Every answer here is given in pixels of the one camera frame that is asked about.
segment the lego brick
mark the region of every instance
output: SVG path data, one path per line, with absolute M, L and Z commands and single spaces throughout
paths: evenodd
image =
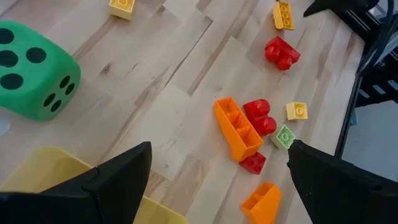
M 264 163 L 266 162 L 266 157 L 260 152 L 256 152 L 253 156 L 245 158 L 239 165 L 243 166 L 247 171 L 252 174 L 260 174 Z
M 274 22 L 277 29 L 294 30 L 292 9 L 287 2 L 276 2 L 274 6 Z
M 135 0 L 111 0 L 109 11 L 112 15 L 131 20 Z
M 260 136 L 266 136 L 276 130 L 276 121 L 268 116 L 271 107 L 264 99 L 255 100 L 243 105 L 248 120 Z
M 274 223 L 282 192 L 273 183 L 263 183 L 241 204 L 241 210 L 253 224 Z
M 291 102 L 286 105 L 287 119 L 308 119 L 307 105 L 305 103 Z
M 279 149 L 289 149 L 295 138 L 293 132 L 286 125 L 271 135 L 271 141 Z
M 231 97 L 217 100 L 214 112 L 234 160 L 241 162 L 259 150 L 260 135 Z
M 288 70 L 298 62 L 300 53 L 280 37 L 274 37 L 266 45 L 266 59 L 277 64 L 278 69 Z

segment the yellow lego brick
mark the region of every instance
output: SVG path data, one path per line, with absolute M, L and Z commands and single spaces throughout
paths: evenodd
M 111 0 L 109 11 L 112 15 L 131 20 L 135 0 Z
M 293 15 L 289 3 L 276 2 L 274 6 L 274 22 L 277 29 L 294 30 Z
M 308 119 L 305 103 L 291 102 L 286 105 L 287 119 Z

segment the wood grain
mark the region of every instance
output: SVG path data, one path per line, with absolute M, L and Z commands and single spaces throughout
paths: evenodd
M 82 81 L 46 123 L 0 108 L 11 120 L 0 138 L 0 183 L 39 146 L 97 165 L 151 141 L 145 195 L 190 223 L 247 223 L 239 205 L 262 182 L 283 193 L 275 223 L 310 223 L 287 152 L 266 136 L 265 166 L 248 173 L 231 159 L 213 105 L 265 98 L 278 125 L 334 153 L 364 44 L 331 12 L 303 18 L 311 2 L 290 0 L 296 29 L 281 31 L 268 0 L 137 0 L 131 22 L 110 16 L 105 0 L 1 1 L 1 20 L 20 21 L 73 55 Z M 301 53 L 288 71 L 264 59 L 276 35 Z M 307 104 L 307 121 L 286 120 L 291 101 Z

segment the green foam dice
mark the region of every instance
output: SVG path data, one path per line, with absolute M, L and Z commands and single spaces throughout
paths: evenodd
M 286 125 L 271 135 L 271 141 L 279 149 L 289 149 L 295 138 L 293 132 Z
M 59 46 L 34 30 L 0 21 L 0 106 L 45 121 L 75 94 L 80 67 Z

